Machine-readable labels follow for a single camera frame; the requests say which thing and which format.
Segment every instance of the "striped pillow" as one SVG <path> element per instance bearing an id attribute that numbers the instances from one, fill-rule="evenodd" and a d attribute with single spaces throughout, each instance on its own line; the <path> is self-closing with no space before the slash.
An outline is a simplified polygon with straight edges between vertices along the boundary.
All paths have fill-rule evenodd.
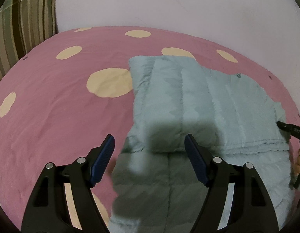
<path id="1" fill-rule="evenodd" d="M 6 0 L 0 8 L 0 80 L 57 32 L 55 0 Z"/>

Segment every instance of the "wall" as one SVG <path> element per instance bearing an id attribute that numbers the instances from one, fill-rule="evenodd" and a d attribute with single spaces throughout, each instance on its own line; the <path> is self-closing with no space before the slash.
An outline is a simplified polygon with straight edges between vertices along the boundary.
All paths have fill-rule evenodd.
<path id="1" fill-rule="evenodd" d="M 202 37 L 275 74 L 300 111 L 300 9 L 294 0 L 56 0 L 59 31 L 145 26 Z"/>

